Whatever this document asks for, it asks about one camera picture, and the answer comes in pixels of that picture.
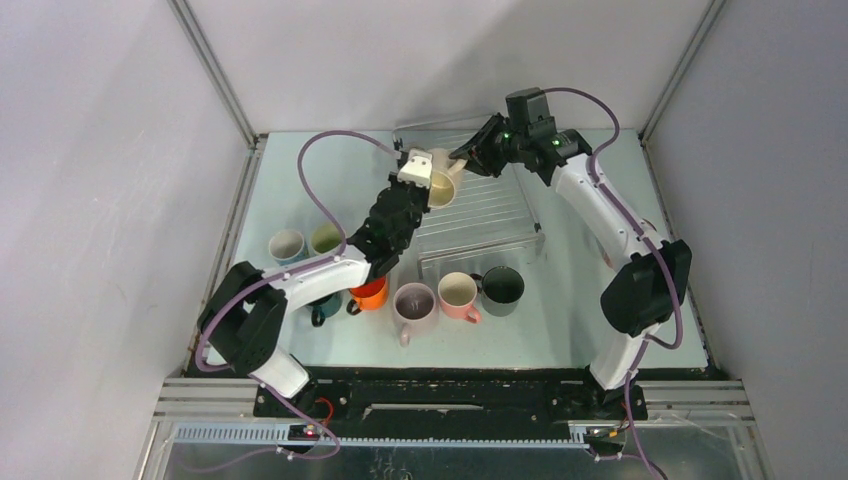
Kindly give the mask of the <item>cream beige mug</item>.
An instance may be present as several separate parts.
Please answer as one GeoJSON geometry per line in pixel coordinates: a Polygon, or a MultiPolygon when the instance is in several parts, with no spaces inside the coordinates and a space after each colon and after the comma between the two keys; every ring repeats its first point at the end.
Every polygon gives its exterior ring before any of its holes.
{"type": "Polygon", "coordinates": [[[432,155],[432,175],[428,206],[440,209],[449,206],[461,187],[467,160],[452,159],[444,148],[428,150],[432,155]]]}

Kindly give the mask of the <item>light green mug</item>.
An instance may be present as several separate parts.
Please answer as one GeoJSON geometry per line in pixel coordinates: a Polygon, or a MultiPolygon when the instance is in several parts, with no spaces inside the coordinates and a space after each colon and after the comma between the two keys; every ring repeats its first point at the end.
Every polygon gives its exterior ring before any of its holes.
{"type": "Polygon", "coordinates": [[[321,255],[334,251],[344,240],[344,232],[340,231],[332,222],[327,222],[312,232],[309,237],[309,246],[312,253],[321,255]]]}

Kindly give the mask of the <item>orange mug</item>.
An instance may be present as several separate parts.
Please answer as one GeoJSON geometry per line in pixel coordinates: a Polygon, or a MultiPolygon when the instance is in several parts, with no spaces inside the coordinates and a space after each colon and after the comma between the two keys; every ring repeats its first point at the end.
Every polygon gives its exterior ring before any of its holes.
{"type": "Polygon", "coordinates": [[[346,313],[358,315],[364,311],[379,310],[388,299],[389,283],[386,276],[349,290],[351,299],[346,305],[346,313]]]}

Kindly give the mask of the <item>mauve grey mug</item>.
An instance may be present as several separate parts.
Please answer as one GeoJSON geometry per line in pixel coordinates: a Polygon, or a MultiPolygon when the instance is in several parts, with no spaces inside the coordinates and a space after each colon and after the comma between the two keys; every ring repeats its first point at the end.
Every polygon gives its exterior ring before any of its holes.
{"type": "Polygon", "coordinates": [[[399,344],[402,347],[408,347],[416,337],[431,333],[439,323],[438,299],[423,283],[400,286],[391,306],[399,344]]]}

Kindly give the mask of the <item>light blue mug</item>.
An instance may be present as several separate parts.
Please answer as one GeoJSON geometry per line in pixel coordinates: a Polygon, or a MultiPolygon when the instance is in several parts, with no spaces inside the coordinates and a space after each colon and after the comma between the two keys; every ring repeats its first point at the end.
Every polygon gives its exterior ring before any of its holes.
{"type": "Polygon", "coordinates": [[[297,230],[281,230],[268,242],[271,258],[281,266],[297,263],[309,257],[306,240],[297,230]]]}

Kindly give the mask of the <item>dark teal mug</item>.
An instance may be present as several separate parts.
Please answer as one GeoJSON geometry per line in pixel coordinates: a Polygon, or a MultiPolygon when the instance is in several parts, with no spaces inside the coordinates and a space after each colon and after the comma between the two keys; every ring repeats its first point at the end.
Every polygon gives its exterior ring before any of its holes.
{"type": "Polygon", "coordinates": [[[310,310],[311,324],[315,328],[322,327],[326,320],[341,309],[342,295],[339,292],[322,297],[318,300],[310,302],[308,308],[310,310]]]}

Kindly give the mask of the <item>dark grey mug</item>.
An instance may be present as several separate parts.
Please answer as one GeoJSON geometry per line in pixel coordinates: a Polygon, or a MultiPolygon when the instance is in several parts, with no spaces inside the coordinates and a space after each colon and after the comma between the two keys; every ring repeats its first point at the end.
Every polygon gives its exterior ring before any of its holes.
{"type": "Polygon", "coordinates": [[[484,310],[495,317],[515,311],[525,292],[521,274],[508,266],[496,266],[484,274],[472,273],[484,310]]]}

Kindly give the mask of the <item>pink patterned mug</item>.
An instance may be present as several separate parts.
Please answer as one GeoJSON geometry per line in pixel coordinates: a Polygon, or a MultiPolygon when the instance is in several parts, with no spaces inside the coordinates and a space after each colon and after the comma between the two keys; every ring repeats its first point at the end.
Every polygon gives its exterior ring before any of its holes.
{"type": "Polygon", "coordinates": [[[609,255],[607,254],[606,250],[604,249],[604,247],[603,247],[600,243],[597,243],[597,245],[598,245],[598,249],[599,249],[599,251],[600,251],[600,253],[601,253],[601,257],[602,257],[602,260],[603,260],[604,264],[605,264],[608,268],[613,269],[613,268],[614,268],[614,265],[613,265],[613,263],[612,263],[612,261],[611,261],[611,259],[610,259],[609,255]]]}

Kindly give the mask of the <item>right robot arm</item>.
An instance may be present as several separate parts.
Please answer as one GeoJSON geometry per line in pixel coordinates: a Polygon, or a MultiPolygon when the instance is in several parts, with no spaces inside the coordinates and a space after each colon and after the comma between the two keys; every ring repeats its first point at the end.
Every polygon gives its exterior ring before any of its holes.
{"type": "Polygon", "coordinates": [[[615,272],[602,292],[602,313],[615,332],[610,346],[590,363],[594,383],[581,392],[585,411],[606,418],[622,403],[620,387],[632,380],[657,332],[675,322],[675,338],[662,347],[677,349],[683,336],[681,306],[688,286],[692,251],[651,228],[618,194],[599,164],[600,153],[618,131],[592,147],[576,130],[561,130],[550,111],[549,89],[532,87],[506,96],[506,114],[494,114],[450,153],[468,171],[497,177],[508,164],[520,164],[562,196],[581,216],[615,272]]]}

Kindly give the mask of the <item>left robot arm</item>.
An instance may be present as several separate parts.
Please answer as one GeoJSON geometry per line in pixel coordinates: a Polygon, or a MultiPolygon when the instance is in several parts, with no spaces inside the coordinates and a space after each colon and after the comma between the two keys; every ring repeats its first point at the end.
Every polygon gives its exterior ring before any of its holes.
{"type": "Polygon", "coordinates": [[[284,321],[310,303],[386,276],[410,246],[428,200],[427,188],[392,178],[342,251],[269,270],[236,264],[198,318],[202,341],[237,375],[275,390],[290,415],[308,414],[316,390],[303,365],[278,344],[284,321]]]}

